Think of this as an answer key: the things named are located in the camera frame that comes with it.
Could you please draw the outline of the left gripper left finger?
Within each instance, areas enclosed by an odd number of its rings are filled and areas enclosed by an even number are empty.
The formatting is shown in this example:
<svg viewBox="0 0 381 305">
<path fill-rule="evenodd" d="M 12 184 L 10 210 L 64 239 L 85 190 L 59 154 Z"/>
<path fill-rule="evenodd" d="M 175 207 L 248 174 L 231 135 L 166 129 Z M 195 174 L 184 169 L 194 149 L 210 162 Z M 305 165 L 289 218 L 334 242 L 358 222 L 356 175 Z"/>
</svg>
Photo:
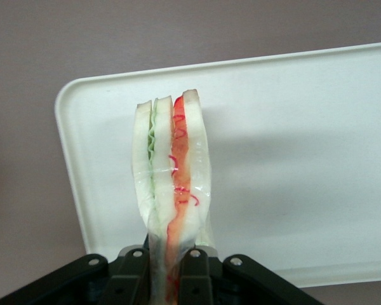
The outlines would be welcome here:
<svg viewBox="0 0 381 305">
<path fill-rule="evenodd" d="M 105 287 L 105 304 L 148 304 L 150 258 L 146 248 L 133 248 L 119 256 L 117 271 Z"/>
</svg>

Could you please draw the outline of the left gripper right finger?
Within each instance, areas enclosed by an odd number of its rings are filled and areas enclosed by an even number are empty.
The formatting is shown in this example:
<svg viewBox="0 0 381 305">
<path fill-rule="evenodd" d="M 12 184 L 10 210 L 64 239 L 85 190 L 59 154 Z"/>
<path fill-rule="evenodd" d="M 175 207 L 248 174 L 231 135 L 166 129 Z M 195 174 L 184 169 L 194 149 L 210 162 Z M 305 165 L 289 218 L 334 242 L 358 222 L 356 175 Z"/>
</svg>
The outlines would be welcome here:
<svg viewBox="0 0 381 305">
<path fill-rule="evenodd" d="M 178 304 L 214 304 L 209 256 L 202 248 L 192 248 L 181 260 Z"/>
</svg>

